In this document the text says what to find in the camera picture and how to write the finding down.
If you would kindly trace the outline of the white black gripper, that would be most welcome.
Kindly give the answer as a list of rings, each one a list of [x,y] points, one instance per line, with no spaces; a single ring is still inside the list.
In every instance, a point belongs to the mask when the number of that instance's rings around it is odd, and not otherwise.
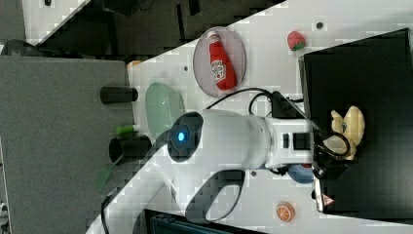
[[[271,134],[271,147],[265,167],[271,170],[291,165],[311,165],[314,177],[326,178],[329,170],[346,168],[352,147],[339,133],[322,138],[308,119],[266,118]]]

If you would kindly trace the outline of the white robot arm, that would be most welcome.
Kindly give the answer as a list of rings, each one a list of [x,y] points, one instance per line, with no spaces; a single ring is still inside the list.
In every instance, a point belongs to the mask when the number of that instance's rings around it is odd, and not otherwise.
[[[169,189],[184,216],[195,223],[227,216],[216,202],[238,202],[223,196],[227,186],[244,185],[246,172],[313,164],[317,152],[345,159],[352,153],[341,133],[317,139],[317,126],[308,118],[266,118],[226,110],[205,109],[181,115],[148,151],[149,160],[112,198],[86,234],[132,234],[145,206],[162,186]]]

